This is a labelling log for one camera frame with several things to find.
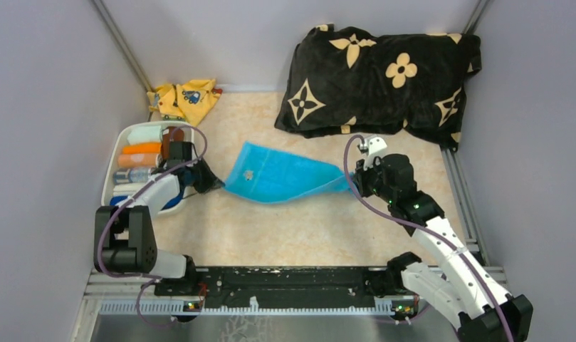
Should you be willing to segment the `light blue towel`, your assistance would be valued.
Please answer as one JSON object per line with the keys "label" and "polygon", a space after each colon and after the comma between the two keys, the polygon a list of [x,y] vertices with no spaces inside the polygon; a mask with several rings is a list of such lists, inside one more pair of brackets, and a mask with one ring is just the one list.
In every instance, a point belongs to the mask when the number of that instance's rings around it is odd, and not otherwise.
{"label": "light blue towel", "polygon": [[350,191],[337,165],[252,142],[243,144],[224,189],[259,204]]}

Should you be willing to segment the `dark blue towel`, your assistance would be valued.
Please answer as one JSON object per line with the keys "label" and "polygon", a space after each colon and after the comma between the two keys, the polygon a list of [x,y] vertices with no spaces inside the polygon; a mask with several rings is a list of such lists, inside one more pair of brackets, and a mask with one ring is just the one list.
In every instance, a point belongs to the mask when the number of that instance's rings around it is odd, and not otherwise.
{"label": "dark blue towel", "polygon": [[194,173],[190,170],[181,171],[177,174],[177,179],[179,180],[179,194],[168,201],[168,203],[162,208],[163,210],[174,209],[183,199],[186,198],[188,194],[187,188],[191,187],[194,183]]}

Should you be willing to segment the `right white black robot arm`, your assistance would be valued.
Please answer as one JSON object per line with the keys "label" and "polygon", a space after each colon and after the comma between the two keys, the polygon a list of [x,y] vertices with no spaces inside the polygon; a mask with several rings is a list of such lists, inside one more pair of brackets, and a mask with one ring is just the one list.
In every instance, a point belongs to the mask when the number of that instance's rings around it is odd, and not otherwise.
{"label": "right white black robot arm", "polygon": [[533,305],[500,285],[458,238],[443,209],[422,192],[406,155],[365,154],[352,177],[355,194],[387,203],[381,216],[400,224],[438,262],[442,275],[416,254],[404,253],[388,264],[387,285],[423,297],[453,326],[460,341],[526,341]]}

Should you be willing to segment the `brown towel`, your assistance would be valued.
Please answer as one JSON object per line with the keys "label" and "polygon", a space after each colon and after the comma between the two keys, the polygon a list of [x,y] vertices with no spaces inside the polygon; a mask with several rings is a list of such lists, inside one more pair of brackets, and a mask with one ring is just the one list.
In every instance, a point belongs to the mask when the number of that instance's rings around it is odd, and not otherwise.
{"label": "brown towel", "polygon": [[169,158],[171,142],[180,142],[184,140],[184,131],[177,126],[168,126],[162,130],[161,155],[163,160]]}

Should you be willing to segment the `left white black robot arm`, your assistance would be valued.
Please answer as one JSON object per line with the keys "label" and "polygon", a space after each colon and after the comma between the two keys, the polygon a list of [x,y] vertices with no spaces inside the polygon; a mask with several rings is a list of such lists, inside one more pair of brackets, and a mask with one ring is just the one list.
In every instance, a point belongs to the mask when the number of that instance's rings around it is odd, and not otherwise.
{"label": "left white black robot arm", "polygon": [[179,293],[194,293],[199,275],[190,256],[158,248],[152,220],[173,199],[181,200],[189,188],[199,194],[222,187],[204,153],[194,143],[169,144],[169,157],[155,169],[136,193],[95,213],[93,264],[97,271],[120,278],[143,276],[171,279]]}

